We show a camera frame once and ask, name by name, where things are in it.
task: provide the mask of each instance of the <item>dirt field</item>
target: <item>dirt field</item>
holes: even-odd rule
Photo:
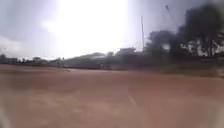
[[[5,128],[223,128],[224,79],[0,66]]]

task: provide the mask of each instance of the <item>bare ground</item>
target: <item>bare ground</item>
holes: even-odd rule
[[[1,65],[0,96],[11,128],[224,127],[217,78]]]

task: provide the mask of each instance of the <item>utility pole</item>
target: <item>utility pole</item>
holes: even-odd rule
[[[168,14],[170,15],[170,19],[173,21],[173,24],[175,25],[175,27],[178,30],[178,25],[177,25],[176,21],[174,20],[174,17],[172,15],[171,11],[170,11],[170,7],[168,5],[165,5],[165,8],[166,8]]]
[[[142,15],[141,15],[141,30],[142,30],[142,50],[143,50],[145,47],[145,33],[144,33],[144,20]]]

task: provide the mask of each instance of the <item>hazy sky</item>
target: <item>hazy sky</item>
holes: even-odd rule
[[[0,52],[8,56],[74,57],[141,49],[145,36],[175,31],[185,11],[208,0],[0,0]],[[165,5],[169,5],[173,19]]]

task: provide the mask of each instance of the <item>tree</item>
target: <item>tree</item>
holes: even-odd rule
[[[217,37],[222,23],[218,9],[212,4],[206,4],[187,11],[186,23],[180,33],[185,36],[188,42],[200,40],[201,50],[206,52],[208,56],[212,56],[217,44],[221,45],[217,41]]]
[[[174,38],[175,35],[170,31],[163,30],[151,32],[148,37],[151,42],[146,44],[144,52],[153,62],[165,61],[168,59],[170,44]]]

